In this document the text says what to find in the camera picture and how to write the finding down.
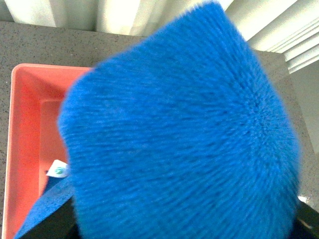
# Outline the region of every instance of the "speckled countertop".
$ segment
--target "speckled countertop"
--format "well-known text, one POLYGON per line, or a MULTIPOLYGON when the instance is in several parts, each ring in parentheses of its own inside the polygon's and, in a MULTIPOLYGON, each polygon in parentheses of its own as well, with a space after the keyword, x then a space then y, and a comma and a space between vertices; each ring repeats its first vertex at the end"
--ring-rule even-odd
MULTIPOLYGON (((4 196, 7 129, 11 71, 20 63, 93 66, 102 59, 136 43, 140 37, 0 22, 0 228, 4 196)), ((277 53, 257 52, 281 94, 303 148, 301 194, 319 211, 319 162, 298 105, 285 59, 277 53)))

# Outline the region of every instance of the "blue fuzzy object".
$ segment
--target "blue fuzzy object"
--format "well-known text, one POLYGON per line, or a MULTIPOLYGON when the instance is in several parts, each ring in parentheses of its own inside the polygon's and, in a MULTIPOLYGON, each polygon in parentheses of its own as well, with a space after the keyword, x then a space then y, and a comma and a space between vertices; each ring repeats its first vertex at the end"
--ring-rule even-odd
POLYGON ((284 239, 299 145, 216 3, 100 63, 59 118, 85 239, 284 239))

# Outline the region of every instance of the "label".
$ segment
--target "label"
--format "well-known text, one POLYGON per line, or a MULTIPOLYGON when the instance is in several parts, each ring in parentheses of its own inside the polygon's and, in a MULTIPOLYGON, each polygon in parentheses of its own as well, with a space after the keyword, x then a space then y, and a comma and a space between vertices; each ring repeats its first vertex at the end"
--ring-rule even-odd
POLYGON ((54 178, 65 178, 69 175, 68 165, 58 159, 55 159, 46 175, 54 178))

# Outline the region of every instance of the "red plastic tray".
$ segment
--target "red plastic tray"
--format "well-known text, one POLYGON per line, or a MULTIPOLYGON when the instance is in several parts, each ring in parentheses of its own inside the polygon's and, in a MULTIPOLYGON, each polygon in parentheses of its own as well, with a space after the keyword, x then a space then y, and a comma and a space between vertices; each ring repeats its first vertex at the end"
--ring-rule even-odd
POLYGON ((57 129, 61 102, 90 68, 20 64, 12 71, 2 239, 12 239, 46 185, 54 159, 66 162, 57 129))

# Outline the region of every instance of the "white curtain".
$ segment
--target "white curtain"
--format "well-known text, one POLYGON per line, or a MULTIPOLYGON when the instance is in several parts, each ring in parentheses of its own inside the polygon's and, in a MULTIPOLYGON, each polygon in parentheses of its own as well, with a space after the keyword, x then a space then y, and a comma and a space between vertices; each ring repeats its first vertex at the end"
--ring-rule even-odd
MULTIPOLYGON (((148 36, 204 1, 0 0, 0 20, 148 36)), ((319 60, 319 0, 218 2, 253 48, 284 53, 291 73, 319 60)))

